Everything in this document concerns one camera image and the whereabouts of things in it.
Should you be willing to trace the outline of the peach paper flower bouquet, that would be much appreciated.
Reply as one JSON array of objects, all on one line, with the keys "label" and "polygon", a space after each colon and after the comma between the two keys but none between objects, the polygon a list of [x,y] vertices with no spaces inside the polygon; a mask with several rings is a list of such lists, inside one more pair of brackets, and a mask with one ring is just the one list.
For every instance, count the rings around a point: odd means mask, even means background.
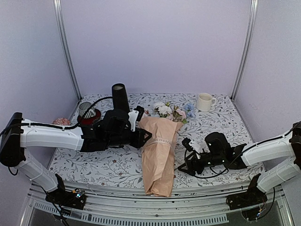
[{"label": "peach paper flower bouquet", "polygon": [[[186,122],[186,112],[169,103],[154,104],[157,116],[144,115],[139,127],[152,133],[151,138],[172,140]],[[147,195],[170,197],[174,183],[174,150],[168,145],[152,144],[142,147],[143,185]]]}]

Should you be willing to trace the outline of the cream printed ribbon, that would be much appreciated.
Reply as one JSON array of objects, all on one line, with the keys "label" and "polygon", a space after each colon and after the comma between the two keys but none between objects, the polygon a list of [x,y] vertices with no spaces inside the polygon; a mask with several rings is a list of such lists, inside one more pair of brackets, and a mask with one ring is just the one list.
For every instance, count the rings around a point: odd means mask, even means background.
[{"label": "cream printed ribbon", "polygon": [[151,138],[146,143],[145,146],[150,146],[152,144],[164,144],[164,145],[170,146],[170,148],[172,150],[175,150],[176,142],[177,142],[177,135],[175,135],[172,140],[168,140],[168,139],[165,139],[165,138],[157,137],[157,138]]}]

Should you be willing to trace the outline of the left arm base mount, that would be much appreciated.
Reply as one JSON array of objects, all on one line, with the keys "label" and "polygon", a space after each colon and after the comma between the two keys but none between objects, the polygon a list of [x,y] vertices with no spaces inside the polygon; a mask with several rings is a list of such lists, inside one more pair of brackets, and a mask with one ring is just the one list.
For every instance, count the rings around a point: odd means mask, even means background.
[{"label": "left arm base mount", "polygon": [[46,192],[45,200],[59,206],[83,210],[87,199],[84,190],[76,188],[67,191],[63,179],[58,174],[55,174],[55,176],[58,182],[57,188],[52,192]]}]

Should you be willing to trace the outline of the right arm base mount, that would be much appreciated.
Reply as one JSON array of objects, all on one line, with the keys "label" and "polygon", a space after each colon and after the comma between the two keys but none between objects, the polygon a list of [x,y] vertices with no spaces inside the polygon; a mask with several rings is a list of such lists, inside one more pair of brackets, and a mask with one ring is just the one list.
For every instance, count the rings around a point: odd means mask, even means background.
[{"label": "right arm base mount", "polygon": [[243,218],[248,221],[255,221],[260,218],[266,201],[268,200],[266,193],[257,188],[257,181],[260,175],[261,174],[258,174],[253,177],[248,189],[245,192],[228,195],[226,198],[226,203],[228,204],[230,210],[258,205],[256,208],[243,210],[241,212]]}]

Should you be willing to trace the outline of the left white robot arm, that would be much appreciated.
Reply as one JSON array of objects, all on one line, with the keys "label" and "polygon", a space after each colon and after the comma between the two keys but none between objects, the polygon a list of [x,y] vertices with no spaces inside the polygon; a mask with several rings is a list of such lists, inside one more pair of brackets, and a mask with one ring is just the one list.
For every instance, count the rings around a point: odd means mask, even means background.
[{"label": "left white robot arm", "polygon": [[59,204],[66,204],[70,194],[65,191],[62,180],[38,162],[27,148],[37,146],[95,152],[130,145],[139,149],[152,137],[150,132],[136,126],[141,116],[137,110],[126,113],[114,109],[89,125],[79,122],[74,126],[61,126],[33,122],[24,119],[22,113],[14,113],[0,134],[0,162],[23,172],[31,181],[51,192]]}]

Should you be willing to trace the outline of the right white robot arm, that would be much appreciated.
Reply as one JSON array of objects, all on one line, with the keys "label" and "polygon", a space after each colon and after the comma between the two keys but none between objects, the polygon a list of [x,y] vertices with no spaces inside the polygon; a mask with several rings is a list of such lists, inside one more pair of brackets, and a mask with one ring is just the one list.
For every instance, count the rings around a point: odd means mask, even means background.
[{"label": "right white robot arm", "polygon": [[243,201],[254,205],[273,187],[286,182],[301,172],[301,124],[297,122],[282,135],[253,144],[232,147],[224,134],[213,132],[202,144],[185,138],[182,145],[186,152],[184,163],[178,170],[202,179],[206,167],[224,166],[226,170],[246,169],[260,162],[284,157],[285,160],[269,171],[254,176]]}]

